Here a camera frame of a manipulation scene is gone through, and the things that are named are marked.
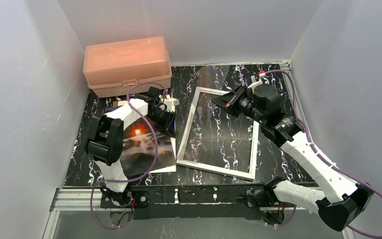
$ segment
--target glass pane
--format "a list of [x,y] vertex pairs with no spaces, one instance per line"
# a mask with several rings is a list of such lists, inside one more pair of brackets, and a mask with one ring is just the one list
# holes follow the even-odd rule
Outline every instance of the glass pane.
[[248,173],[253,121],[231,117],[211,103],[214,97],[199,94],[183,159]]
[[[289,217],[292,210],[286,210]],[[116,225],[121,215],[96,211],[100,221],[108,226]],[[293,221],[274,230],[264,227],[263,221],[248,221],[245,218],[153,218],[134,220],[121,230],[108,230],[98,225],[91,212],[61,211],[54,239],[152,239],[152,238],[239,238],[283,239],[321,238],[343,239],[341,232],[327,227],[317,215],[307,210],[297,210]]]

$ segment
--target floor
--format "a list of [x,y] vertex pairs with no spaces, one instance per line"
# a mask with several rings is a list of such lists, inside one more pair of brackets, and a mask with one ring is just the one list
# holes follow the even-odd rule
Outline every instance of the floor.
[[[188,112],[197,86],[231,91],[240,84],[248,86],[251,83],[251,76],[258,74],[259,71],[273,69],[280,69],[280,67],[277,64],[172,67],[172,87],[169,89],[169,94],[179,99],[181,103],[176,108],[176,150],[183,136]],[[265,83],[273,84],[281,94],[288,97],[288,91],[281,74],[270,75],[264,80]],[[99,99],[90,91],[65,178],[65,187],[89,187],[96,180],[103,177],[98,166],[84,152],[86,131],[92,114],[102,114],[105,108],[113,105],[114,101],[124,99],[124,97]],[[288,113],[292,113],[293,109],[289,98],[284,102],[284,106]],[[252,136],[251,122],[246,118],[230,119],[227,116],[225,119],[223,117],[222,120],[223,122],[219,118],[217,124],[213,123],[212,128],[206,127],[203,129],[199,142],[189,142],[192,137],[188,138],[187,150],[190,152],[189,147],[199,146],[201,150],[199,150],[198,156],[194,157],[194,160],[234,170],[247,171],[250,160],[249,146]],[[275,176],[285,177],[292,182],[313,182],[312,178],[293,158],[277,148],[261,132],[257,143],[257,167],[254,181],[177,166],[176,172],[152,173],[134,184],[267,183]]]

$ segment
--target black bracket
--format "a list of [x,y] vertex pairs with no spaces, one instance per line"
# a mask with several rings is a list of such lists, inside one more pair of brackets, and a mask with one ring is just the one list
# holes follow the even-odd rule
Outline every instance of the black bracket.
[[88,128],[85,152],[94,160],[111,166],[122,154],[123,139],[123,120],[93,115]]
[[167,112],[159,108],[162,104],[158,97],[162,90],[156,87],[150,87],[145,95],[136,94],[132,96],[135,99],[141,99],[148,103],[147,117],[154,121],[156,131],[175,138],[175,117],[176,112]]
[[374,192],[357,184],[358,189],[350,196],[344,194],[343,201],[330,203],[327,198],[318,200],[318,215],[331,229],[341,232],[365,210]]
[[285,97],[272,85],[262,84],[254,91],[244,85],[222,96],[212,98],[211,102],[226,110],[232,116],[244,114],[260,124],[265,137],[281,147],[304,128],[292,115],[285,113],[282,103]]
[[[277,183],[282,179],[275,178],[269,184],[230,184],[230,185],[177,185],[177,186],[142,186],[128,185],[128,190],[132,191],[135,198],[136,209],[134,220],[150,218],[245,218],[248,220],[260,220],[263,218],[259,207],[277,208],[272,201],[277,200],[270,194]],[[315,183],[296,183],[306,187],[316,187]],[[258,200],[257,206],[251,207],[251,200],[246,194],[248,191],[258,192],[262,190],[264,197],[258,195],[254,197]],[[119,208],[111,198],[106,200],[103,195],[101,208]]]
[[[101,197],[101,208],[130,208],[131,200],[135,199],[134,208],[147,208],[149,205],[149,194],[147,191],[132,190],[130,186],[122,192],[118,193],[108,189],[106,186],[100,188],[103,196]],[[113,201],[119,203],[119,206],[113,204]]]
[[284,180],[283,177],[275,177],[263,188],[247,190],[246,199],[249,207],[268,207],[274,206],[278,202],[273,189]]

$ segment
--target white picture frame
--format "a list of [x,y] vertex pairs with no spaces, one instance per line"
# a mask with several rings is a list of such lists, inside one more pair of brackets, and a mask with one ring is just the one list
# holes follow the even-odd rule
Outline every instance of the white picture frame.
[[184,133],[182,136],[182,140],[180,142],[180,146],[179,146],[179,150],[178,150],[178,156],[176,159],[176,164],[186,166],[186,167],[196,168],[196,169],[200,169],[200,170],[204,170],[204,171],[208,171],[208,172],[212,172],[212,173],[219,173],[222,175],[228,175],[228,176],[238,177],[238,178],[247,179],[247,180],[254,180],[255,179],[255,169],[256,169],[256,152],[257,152],[257,144],[258,144],[258,129],[259,129],[259,124],[258,124],[258,122],[255,122],[255,121],[253,124],[253,135],[252,135],[252,141],[251,141],[251,156],[250,156],[250,163],[249,163],[250,168],[249,168],[248,173],[240,172],[240,171],[233,170],[233,169],[218,167],[218,166],[214,166],[214,165],[204,164],[204,163],[200,163],[200,162],[189,161],[189,160],[185,160],[183,158],[184,154],[185,154],[186,144],[188,142],[189,133],[191,131],[191,125],[192,125],[192,121],[193,121],[194,114],[196,111],[198,98],[199,98],[201,93],[209,93],[209,94],[220,96],[220,95],[224,95],[228,92],[209,89],[209,88],[203,88],[203,87],[197,87],[196,88],[195,94],[194,94],[194,99],[192,100],[191,108],[190,108],[188,119],[186,122],[185,130],[184,130]]

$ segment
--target white cable clip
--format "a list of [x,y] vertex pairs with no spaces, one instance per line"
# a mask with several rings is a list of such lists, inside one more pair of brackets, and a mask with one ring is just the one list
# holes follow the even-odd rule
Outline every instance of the white cable clip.
[[329,168],[333,168],[333,167],[336,167],[336,163],[335,162],[331,163],[330,166],[329,166]]
[[323,154],[323,151],[321,151],[320,149],[316,149],[317,152],[314,154],[315,156],[317,156],[318,154]]
[[178,194],[179,194],[179,190],[177,188],[175,188],[175,204],[178,204],[179,203],[179,197],[178,197]]

